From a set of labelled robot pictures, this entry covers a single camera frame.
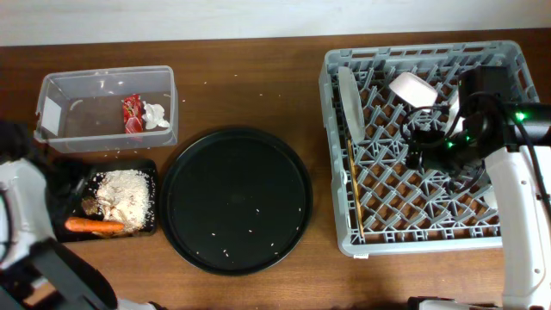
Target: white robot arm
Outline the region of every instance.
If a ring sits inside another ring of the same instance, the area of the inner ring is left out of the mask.
[[[536,146],[546,187],[551,188],[551,148]],[[504,309],[551,308],[551,231],[527,146],[503,147],[485,159],[498,203],[505,255]],[[470,310],[453,301],[423,301],[422,310]]]
[[[504,308],[550,309],[551,202],[546,188],[551,188],[551,105],[515,102],[504,67],[479,66],[465,71],[458,84],[460,107],[446,133],[411,128],[405,135],[405,128],[409,117],[419,110],[449,111],[448,107],[413,108],[404,117],[400,133],[409,146],[406,165],[451,176],[467,167],[486,169],[497,202],[505,254]],[[407,97],[398,91],[397,95]],[[456,192],[468,190],[481,174]],[[427,300],[418,308],[477,307]]]

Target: clear plastic bin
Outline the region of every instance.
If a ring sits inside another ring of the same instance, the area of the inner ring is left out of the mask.
[[[168,128],[125,133],[122,100],[164,107]],[[59,152],[113,151],[173,146],[178,141],[178,93],[169,66],[145,66],[48,74],[36,114],[34,138]]]

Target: plastic dish rack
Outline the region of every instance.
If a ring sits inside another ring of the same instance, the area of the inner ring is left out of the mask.
[[[458,75],[478,65],[506,66],[515,99],[539,102],[520,46],[512,41],[342,49],[325,55],[319,90],[331,154],[337,242],[345,255],[365,258],[501,246],[498,210],[489,208],[483,198],[492,191],[487,176],[466,192],[448,195],[443,188],[449,180],[446,174],[406,168],[407,145],[398,125],[410,106],[388,88],[400,73],[409,71],[435,87],[437,104],[447,104],[457,91]],[[366,139],[352,143],[361,219],[350,179],[339,66],[354,72],[365,117]],[[443,128],[446,116],[420,112],[412,121],[421,128]]]

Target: black tray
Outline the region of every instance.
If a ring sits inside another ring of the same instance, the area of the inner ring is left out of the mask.
[[[142,229],[138,232],[134,232],[129,235],[114,237],[114,238],[125,238],[125,237],[140,237],[140,236],[150,236],[155,233],[157,229],[157,184],[158,184],[158,173],[157,166],[155,162],[150,159],[134,159],[134,160],[120,160],[109,162],[105,164],[95,164],[93,165],[93,170],[96,172],[90,180],[85,184],[81,199],[77,199],[77,203],[74,203],[72,206],[73,211],[71,216],[77,216],[80,218],[90,219],[90,220],[103,220],[103,215],[94,214],[86,215],[81,207],[81,202],[84,198],[87,197],[96,197],[94,195],[94,190],[97,190],[100,182],[103,177],[98,176],[97,173],[110,172],[110,171],[125,171],[125,170],[137,170],[145,173],[148,178],[147,189],[149,191],[149,200],[150,207],[149,210],[152,212],[153,216],[146,218],[146,223]],[[101,237],[96,236],[90,232],[71,232],[67,230],[62,225],[57,225],[54,227],[55,236],[59,242],[75,242],[75,241],[85,241],[85,240],[96,240],[102,239]]]
[[[298,244],[312,215],[310,178],[299,156],[256,129],[199,139],[170,167],[160,196],[163,231],[205,271],[264,270]]]

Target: black cable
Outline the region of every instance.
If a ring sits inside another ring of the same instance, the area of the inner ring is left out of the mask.
[[[0,257],[0,264],[2,264],[3,261],[6,259],[6,257],[8,256],[9,251],[11,250],[11,247],[13,246],[13,242],[11,240],[13,239],[13,235],[14,235],[13,220],[11,218],[11,213],[9,212],[8,201],[5,199],[5,194],[4,193],[5,192],[0,191],[0,195],[2,196],[2,197],[0,197],[0,199],[2,199],[4,210],[6,211],[6,221],[8,222],[7,223],[8,224],[8,240],[2,242],[2,244],[4,246],[4,253],[3,253],[2,257]]]
[[[461,107],[459,108],[459,111],[457,112],[457,116],[454,118],[454,121],[451,124],[451,128],[446,134],[444,134],[444,136],[441,139],[438,139],[437,141],[430,142],[430,143],[419,143],[419,142],[413,141],[411,136],[406,135],[406,133],[404,132],[404,126],[409,122],[409,118],[414,113],[417,113],[418,111],[421,111],[424,109],[441,110],[441,111],[449,112],[448,106],[424,106],[424,107],[413,108],[412,110],[406,113],[406,115],[404,116],[404,119],[400,123],[398,128],[399,134],[402,136],[402,138],[404,138],[404,140],[408,145],[414,145],[419,149],[435,148],[443,144],[446,141],[446,139],[449,138],[451,134],[454,132],[455,127],[457,126],[457,123],[459,122],[459,119],[460,119],[459,115],[461,114]]]
[[[524,125],[514,116],[509,113],[507,113],[503,107],[503,103],[501,100],[499,100],[496,96],[486,93],[484,91],[478,91],[474,92],[468,97],[468,101],[472,101],[474,99],[478,99],[481,97],[486,97],[491,100],[493,100],[499,107],[499,110],[501,113],[512,120],[512,122],[515,124],[515,126],[518,128],[518,131],[523,136],[524,143],[526,143],[526,147],[528,147],[528,152],[530,155],[530,159],[532,160],[532,166],[534,167],[534,176],[536,177],[537,187],[540,190],[540,195],[542,196],[543,205],[546,208],[546,211],[548,213],[548,216],[551,217],[551,202],[549,201],[548,192],[545,189],[545,184],[543,182],[543,176],[542,176],[542,169],[540,168],[540,163],[537,160],[536,156],[536,149],[534,148],[534,144],[529,139],[529,135],[526,132],[526,129],[524,128]]]

